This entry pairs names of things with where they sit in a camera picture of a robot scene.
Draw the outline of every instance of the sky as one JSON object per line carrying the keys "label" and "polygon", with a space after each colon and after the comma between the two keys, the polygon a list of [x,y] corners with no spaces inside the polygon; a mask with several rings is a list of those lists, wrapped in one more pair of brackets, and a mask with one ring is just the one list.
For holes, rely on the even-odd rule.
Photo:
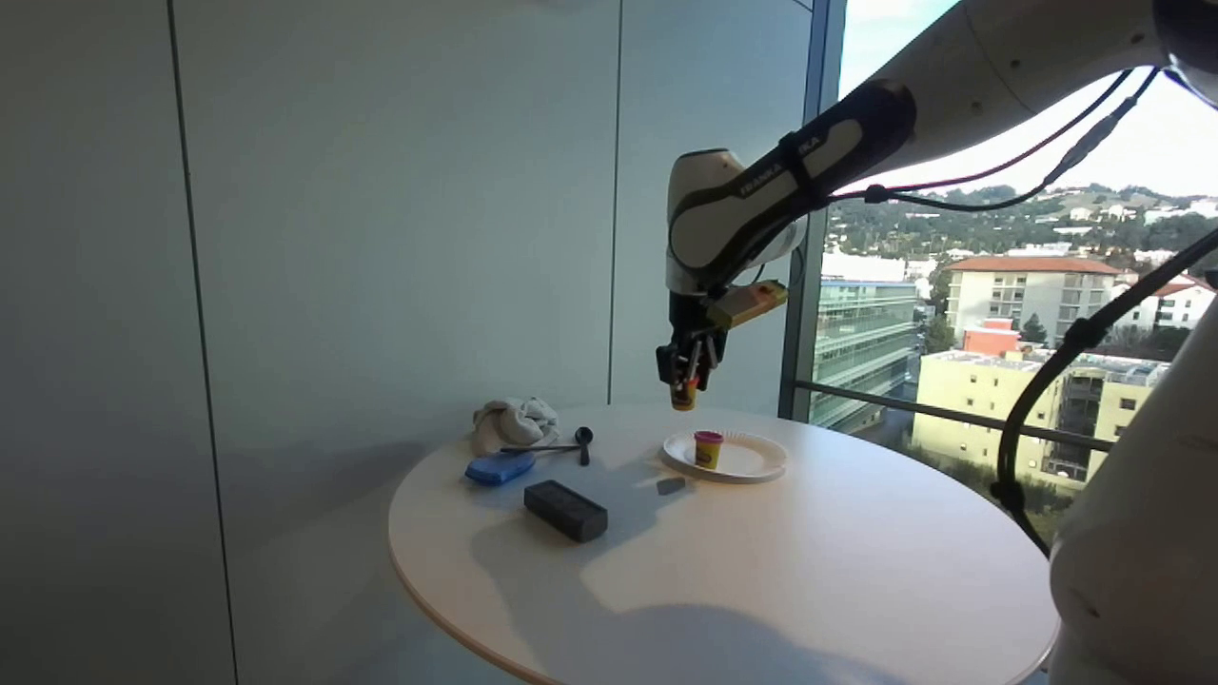
{"label": "sky", "polygon": [[[944,17],[957,0],[849,0],[840,92],[873,75],[889,55],[898,55],[920,26]],[[1002,132],[959,155],[884,176],[898,179],[944,179],[980,172],[1047,136],[1073,120],[1103,83],[1080,88],[1057,108],[1042,112],[1028,126]],[[1061,145],[1040,155],[1040,165],[1004,172],[994,183],[1037,186],[1042,172],[1061,155]],[[1218,198],[1218,112],[1186,94],[1184,88],[1156,82],[1141,102],[1120,122],[1120,131],[1054,186],[1151,186],[1161,193],[1216,193]]]}

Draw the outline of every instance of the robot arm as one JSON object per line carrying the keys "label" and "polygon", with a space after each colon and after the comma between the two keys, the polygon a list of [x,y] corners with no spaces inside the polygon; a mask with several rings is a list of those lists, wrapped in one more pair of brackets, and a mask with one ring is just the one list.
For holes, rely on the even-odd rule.
{"label": "robot arm", "polygon": [[667,254],[673,337],[657,347],[673,409],[693,409],[728,328],[783,301],[771,281],[733,277],[799,244],[787,224],[832,192],[985,140],[1117,70],[1190,63],[1218,72],[1216,34],[1205,0],[963,0],[758,165],[725,150],[681,155]]}

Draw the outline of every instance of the white wall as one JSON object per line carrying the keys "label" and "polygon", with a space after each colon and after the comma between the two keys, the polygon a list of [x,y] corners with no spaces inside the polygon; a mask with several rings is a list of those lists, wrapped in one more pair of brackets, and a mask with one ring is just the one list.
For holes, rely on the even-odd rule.
{"label": "white wall", "polygon": [[[22,664],[52,672],[80,647],[113,665],[110,682],[226,682],[165,7],[60,0],[39,26],[0,26],[0,55],[18,58],[0,63],[5,92],[32,63],[41,88],[0,102],[5,132],[39,132],[0,155],[0,219],[39,219],[0,253],[5,328],[14,318],[22,333],[0,366],[18,382],[0,385],[5,410],[22,420],[5,427],[5,470],[65,491],[5,489],[32,517],[18,583],[44,611],[60,580],[39,576],[94,532],[118,545],[100,587],[71,570],[48,614],[8,614],[0,664],[32,647],[8,636],[44,621],[27,636],[52,639]],[[239,682],[508,682],[402,597],[388,494],[489,395],[667,400],[651,366],[669,337],[667,167],[704,145],[752,162],[799,126],[808,13],[180,0],[176,26]],[[122,58],[80,55],[91,42]],[[65,377],[77,354],[84,387]],[[709,404],[771,410],[775,366],[770,318],[732,340]],[[100,616],[65,627],[77,602]],[[80,664],[60,675],[108,682]]]}
{"label": "white wall", "polygon": [[0,13],[0,682],[232,678],[160,0]]}

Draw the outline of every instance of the white plate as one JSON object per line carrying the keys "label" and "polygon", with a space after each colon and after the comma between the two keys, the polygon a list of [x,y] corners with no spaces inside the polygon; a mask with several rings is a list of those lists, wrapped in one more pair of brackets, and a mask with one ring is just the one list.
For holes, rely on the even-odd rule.
{"label": "white plate", "polygon": [[686,471],[716,479],[775,479],[787,471],[787,451],[752,434],[725,434],[716,470],[698,464],[693,434],[667,439],[657,455]]}

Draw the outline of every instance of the round white table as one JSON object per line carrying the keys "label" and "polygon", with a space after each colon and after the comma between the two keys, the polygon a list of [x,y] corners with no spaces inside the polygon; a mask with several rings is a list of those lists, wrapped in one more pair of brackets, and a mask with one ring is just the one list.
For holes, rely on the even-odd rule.
{"label": "round white table", "polygon": [[[525,682],[1019,682],[1057,631],[1047,561],[985,500],[889,451],[733,410],[595,409],[595,464],[542,457],[485,491],[467,446],[424,457],[388,509],[416,602]],[[719,432],[787,455],[763,485],[689,479],[667,439]],[[570,545],[522,505],[560,479],[609,509]]]}

